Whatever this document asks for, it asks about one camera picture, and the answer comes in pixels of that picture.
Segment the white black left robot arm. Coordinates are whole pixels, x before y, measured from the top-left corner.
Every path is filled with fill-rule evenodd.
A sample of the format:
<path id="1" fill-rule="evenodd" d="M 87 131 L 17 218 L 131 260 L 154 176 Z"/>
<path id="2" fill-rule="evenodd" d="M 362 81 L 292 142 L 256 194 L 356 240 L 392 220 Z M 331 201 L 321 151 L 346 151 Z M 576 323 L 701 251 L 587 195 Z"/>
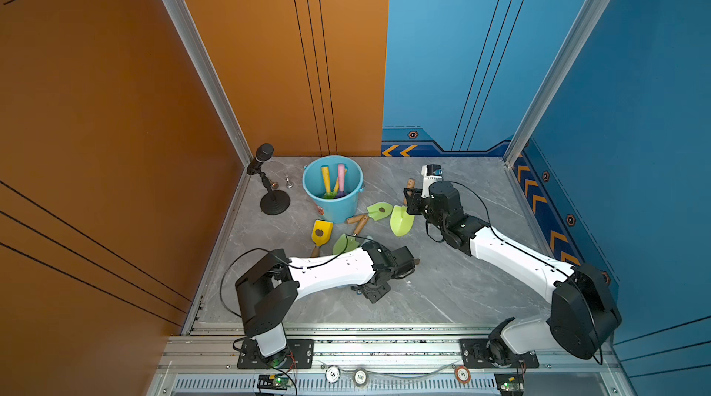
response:
<path id="1" fill-rule="evenodd" d="M 283 320 L 293 304 L 311 294 L 350 288 L 377 303 L 391 281 L 413 274 L 420 261 L 407 247 L 390 250 L 372 240 L 350 252 L 318 258 L 288 257 L 283 249 L 264 256 L 235 281 L 244 334 L 266 359 L 288 350 Z"/>

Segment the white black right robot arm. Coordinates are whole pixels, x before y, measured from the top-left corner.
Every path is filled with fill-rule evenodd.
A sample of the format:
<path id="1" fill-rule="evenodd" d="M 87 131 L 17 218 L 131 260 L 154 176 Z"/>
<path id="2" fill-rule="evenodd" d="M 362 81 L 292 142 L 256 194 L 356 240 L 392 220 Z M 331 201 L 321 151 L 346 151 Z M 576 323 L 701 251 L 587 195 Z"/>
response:
<path id="1" fill-rule="evenodd" d="M 605 272 L 588 263 L 559 261 L 505 237 L 490 220 L 464 211 L 458 187 L 450 181 L 431 181 L 423 189 L 407 186 L 407 213 L 424 216 L 442 242 L 501 269 L 550 305 L 548 316 L 508 318 L 497 325 L 487 340 L 490 362 L 512 366 L 525 353 L 561 349 L 603 363 L 603 346 L 622 322 Z"/>

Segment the black microphone on stand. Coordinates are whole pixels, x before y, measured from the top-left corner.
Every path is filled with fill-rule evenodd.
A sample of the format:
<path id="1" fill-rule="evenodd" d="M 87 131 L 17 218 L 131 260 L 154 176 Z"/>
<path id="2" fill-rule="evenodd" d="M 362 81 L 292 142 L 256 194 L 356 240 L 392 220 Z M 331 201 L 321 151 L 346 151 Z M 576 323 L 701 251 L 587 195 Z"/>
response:
<path id="1" fill-rule="evenodd" d="M 274 189 L 272 187 L 272 181 L 262 171 L 262 165 L 269 161 L 273 155 L 274 148 L 271 144 L 261 144 L 246 168 L 248 175 L 259 175 L 264 188 L 267 190 L 260 199 L 260 209 L 268 216 L 277 216 L 283 213 L 291 204 L 291 198 L 287 192 Z"/>

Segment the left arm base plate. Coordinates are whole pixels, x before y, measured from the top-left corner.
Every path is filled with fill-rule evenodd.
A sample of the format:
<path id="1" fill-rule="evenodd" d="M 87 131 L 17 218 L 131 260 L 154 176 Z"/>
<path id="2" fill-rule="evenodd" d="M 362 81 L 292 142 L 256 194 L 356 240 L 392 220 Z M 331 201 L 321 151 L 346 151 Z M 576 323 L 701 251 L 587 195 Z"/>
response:
<path id="1" fill-rule="evenodd" d="M 239 369 L 310 369 L 314 345 L 312 339 L 288 339 L 283 350 L 265 356 L 255 340 L 238 339 L 233 343 L 233 350 L 237 353 Z"/>

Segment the light blue plastic bucket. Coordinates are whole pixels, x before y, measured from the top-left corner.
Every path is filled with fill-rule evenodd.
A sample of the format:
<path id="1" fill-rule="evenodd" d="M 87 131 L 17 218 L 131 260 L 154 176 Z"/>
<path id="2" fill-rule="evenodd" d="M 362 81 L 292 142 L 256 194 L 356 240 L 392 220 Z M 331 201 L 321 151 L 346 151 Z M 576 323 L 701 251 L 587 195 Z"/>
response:
<path id="1" fill-rule="evenodd" d="M 345 164 L 347 168 L 346 195 L 340 198 L 324 196 L 324 185 L 321 177 L 320 167 L 326 165 L 330 168 L 331 188 L 337 178 L 337 166 Z M 344 223 L 348 218 L 355 216 L 357 204 L 364 187 L 363 171 L 359 164 L 351 158 L 341 155 L 328 155 L 321 157 L 305 166 L 302 178 L 303 187 L 307 195 L 316 205 L 317 211 L 323 220 L 333 223 Z"/>

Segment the green trowel yellow blue handle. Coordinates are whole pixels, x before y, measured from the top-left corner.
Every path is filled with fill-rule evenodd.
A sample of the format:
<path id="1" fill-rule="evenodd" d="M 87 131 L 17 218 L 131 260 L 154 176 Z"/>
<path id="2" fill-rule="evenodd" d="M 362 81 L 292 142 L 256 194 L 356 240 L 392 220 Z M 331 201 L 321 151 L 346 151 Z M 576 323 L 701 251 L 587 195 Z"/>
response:
<path id="1" fill-rule="evenodd" d="M 335 184 L 334 184 L 334 188 L 333 188 L 333 193 L 331 194 L 334 198 L 337 198 L 337 197 L 336 197 L 337 181 L 338 181 L 338 170 L 337 170 L 337 178 L 336 178 L 336 181 L 335 181 Z"/>

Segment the lime trowel yellow handle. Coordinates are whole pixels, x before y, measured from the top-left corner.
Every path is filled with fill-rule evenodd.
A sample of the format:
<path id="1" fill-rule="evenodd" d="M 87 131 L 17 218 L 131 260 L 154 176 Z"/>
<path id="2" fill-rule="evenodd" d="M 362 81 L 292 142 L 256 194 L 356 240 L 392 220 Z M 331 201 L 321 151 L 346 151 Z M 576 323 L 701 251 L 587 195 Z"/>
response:
<path id="1" fill-rule="evenodd" d="M 324 185 L 324 196 L 330 197 L 333 189 L 331 188 L 331 173 L 330 168 L 326 165 L 320 167 L 321 177 Z"/>

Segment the purple trowel pink handle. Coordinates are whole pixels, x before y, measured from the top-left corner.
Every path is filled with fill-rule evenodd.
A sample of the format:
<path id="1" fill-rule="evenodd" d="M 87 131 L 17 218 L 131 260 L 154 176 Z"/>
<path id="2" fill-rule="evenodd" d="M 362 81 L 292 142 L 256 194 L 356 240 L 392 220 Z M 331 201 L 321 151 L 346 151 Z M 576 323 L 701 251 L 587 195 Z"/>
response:
<path id="1" fill-rule="evenodd" d="M 344 190 L 344 187 L 346 186 L 346 173 L 347 173 L 347 168 L 345 164 L 339 164 L 337 167 L 338 170 L 338 181 L 337 181 L 337 188 L 336 188 L 336 197 L 340 198 L 346 195 L 346 191 Z"/>

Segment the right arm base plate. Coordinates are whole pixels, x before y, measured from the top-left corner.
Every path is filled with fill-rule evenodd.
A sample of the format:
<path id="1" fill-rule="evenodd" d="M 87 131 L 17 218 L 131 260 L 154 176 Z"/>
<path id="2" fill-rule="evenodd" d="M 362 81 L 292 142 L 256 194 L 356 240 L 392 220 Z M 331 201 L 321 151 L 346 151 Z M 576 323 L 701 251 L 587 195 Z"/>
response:
<path id="1" fill-rule="evenodd" d="M 483 338 L 464 338 L 458 341 L 461 358 L 467 368 L 526 368 L 540 366 L 535 353 L 515 355 L 503 342 Z"/>

